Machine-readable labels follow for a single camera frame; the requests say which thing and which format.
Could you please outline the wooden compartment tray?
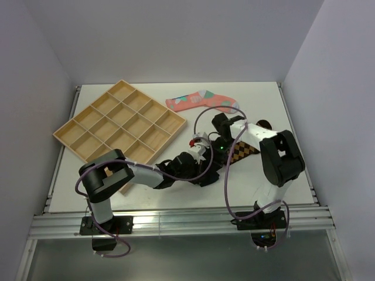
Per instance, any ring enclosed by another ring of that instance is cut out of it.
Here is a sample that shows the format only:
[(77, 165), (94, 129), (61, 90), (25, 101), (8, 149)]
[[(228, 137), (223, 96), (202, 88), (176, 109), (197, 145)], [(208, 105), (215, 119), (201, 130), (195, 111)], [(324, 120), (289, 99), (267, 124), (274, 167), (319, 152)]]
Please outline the wooden compartment tray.
[(188, 122), (165, 105), (162, 84), (97, 84), (79, 87), (70, 120), (53, 135), (64, 146), (54, 189), (74, 187), (78, 169), (112, 149), (150, 164)]

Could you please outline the pink patterned sock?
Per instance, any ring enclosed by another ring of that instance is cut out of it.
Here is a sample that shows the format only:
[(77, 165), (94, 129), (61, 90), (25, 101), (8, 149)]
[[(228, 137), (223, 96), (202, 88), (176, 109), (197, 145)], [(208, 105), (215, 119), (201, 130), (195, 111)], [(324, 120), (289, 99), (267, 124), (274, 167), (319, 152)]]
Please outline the pink patterned sock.
[(198, 107), (210, 108), (220, 106), (217, 108), (217, 110), (223, 111), (228, 114), (233, 114), (236, 112), (236, 110), (226, 108), (226, 106), (239, 108), (239, 104), (234, 98), (230, 98), (225, 95), (214, 94), (213, 92), (208, 90), (200, 90), (192, 94), (167, 99), (165, 100), (165, 104), (169, 109), (175, 112), (185, 111)]

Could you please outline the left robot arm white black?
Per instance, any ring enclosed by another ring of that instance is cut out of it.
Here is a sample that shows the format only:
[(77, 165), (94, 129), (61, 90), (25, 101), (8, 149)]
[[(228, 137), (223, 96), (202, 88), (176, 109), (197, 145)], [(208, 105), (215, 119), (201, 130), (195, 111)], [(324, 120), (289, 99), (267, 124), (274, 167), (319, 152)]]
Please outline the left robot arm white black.
[(112, 231), (114, 219), (110, 198), (127, 183), (161, 190), (176, 181), (186, 180), (204, 187), (219, 179), (210, 152), (204, 153), (202, 160), (182, 152), (172, 160), (150, 166), (131, 161), (119, 149), (86, 163), (79, 169), (79, 175), (94, 216), (93, 227), (101, 234)]

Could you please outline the aluminium frame rail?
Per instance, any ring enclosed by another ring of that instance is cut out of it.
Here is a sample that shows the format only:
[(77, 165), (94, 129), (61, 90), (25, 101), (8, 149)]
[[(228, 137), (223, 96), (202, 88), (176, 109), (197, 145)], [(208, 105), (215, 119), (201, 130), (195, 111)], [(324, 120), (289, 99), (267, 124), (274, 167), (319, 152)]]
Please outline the aluminium frame rail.
[[(166, 211), (117, 211), (114, 215), (133, 217), (132, 236), (161, 237), (169, 235), (232, 234), (237, 228), (230, 223), (232, 216), (225, 208), (199, 208)], [(46, 213), (35, 216), (28, 239), (82, 238), (79, 234), (84, 213)], [(335, 229), (327, 207), (317, 205), (291, 207), (291, 231)]]

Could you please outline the brown orange argyle sock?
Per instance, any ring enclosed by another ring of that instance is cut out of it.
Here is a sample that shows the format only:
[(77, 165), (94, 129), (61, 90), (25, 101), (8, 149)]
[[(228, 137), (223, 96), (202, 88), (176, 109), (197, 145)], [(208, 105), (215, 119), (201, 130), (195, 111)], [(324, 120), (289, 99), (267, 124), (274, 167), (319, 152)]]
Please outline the brown orange argyle sock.
[[(256, 125), (265, 128), (265, 129), (272, 129), (271, 124), (267, 120), (259, 120)], [(231, 156), (230, 164), (235, 164), (244, 158), (250, 156), (250, 155), (257, 155), (260, 154), (260, 151), (256, 148), (250, 146), (249, 144), (239, 141), (235, 144), (233, 154)]]

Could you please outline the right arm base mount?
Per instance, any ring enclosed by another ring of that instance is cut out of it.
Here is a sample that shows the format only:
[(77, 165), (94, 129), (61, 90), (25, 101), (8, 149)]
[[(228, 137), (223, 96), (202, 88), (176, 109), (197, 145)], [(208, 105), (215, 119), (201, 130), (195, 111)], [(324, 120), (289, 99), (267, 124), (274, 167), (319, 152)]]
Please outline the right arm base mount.
[(288, 234), (289, 212), (278, 208), (269, 214), (259, 213), (246, 220), (237, 220), (233, 218), (232, 225), (235, 225), (238, 231), (260, 231), (251, 233), (251, 239), (256, 248), (269, 249), (277, 244)]

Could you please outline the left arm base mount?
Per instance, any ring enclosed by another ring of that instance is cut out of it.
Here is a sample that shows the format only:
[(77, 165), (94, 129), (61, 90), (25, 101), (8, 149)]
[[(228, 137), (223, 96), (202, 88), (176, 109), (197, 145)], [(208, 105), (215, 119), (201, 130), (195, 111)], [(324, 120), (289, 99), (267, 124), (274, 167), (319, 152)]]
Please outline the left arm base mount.
[[(113, 216), (109, 221), (102, 224), (94, 222), (94, 216), (85, 216), (81, 219), (79, 235), (91, 236), (91, 246), (95, 253), (105, 257), (119, 257), (127, 255), (130, 244), (120, 237), (122, 234), (132, 234), (134, 217), (130, 215)], [(124, 254), (110, 255), (119, 244), (127, 247)]]

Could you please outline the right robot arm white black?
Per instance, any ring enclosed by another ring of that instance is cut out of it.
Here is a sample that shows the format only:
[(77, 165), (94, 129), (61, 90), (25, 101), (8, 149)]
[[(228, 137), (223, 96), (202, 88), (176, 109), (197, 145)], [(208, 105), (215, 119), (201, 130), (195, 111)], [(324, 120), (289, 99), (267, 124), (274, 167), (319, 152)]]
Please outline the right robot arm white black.
[(254, 223), (260, 228), (268, 227), (274, 220), (273, 213), (280, 210), (284, 195), (291, 183), (305, 170), (305, 162), (292, 132), (273, 131), (260, 124), (248, 123), (242, 116), (228, 118), (217, 114), (212, 125), (219, 137), (213, 142), (215, 152), (222, 166), (224, 176), (224, 199), (229, 207), (229, 166), (235, 146), (244, 142), (260, 153), (262, 170), (267, 181), (254, 203)]

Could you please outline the navy ankle sock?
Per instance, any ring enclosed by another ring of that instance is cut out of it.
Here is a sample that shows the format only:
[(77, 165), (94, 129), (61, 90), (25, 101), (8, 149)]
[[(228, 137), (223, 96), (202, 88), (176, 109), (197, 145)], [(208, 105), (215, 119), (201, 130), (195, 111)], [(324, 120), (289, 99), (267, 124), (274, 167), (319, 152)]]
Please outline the navy ankle sock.
[(219, 180), (219, 173), (217, 172), (220, 168), (212, 165), (210, 169), (199, 179), (196, 180), (195, 184), (200, 187), (208, 186)]

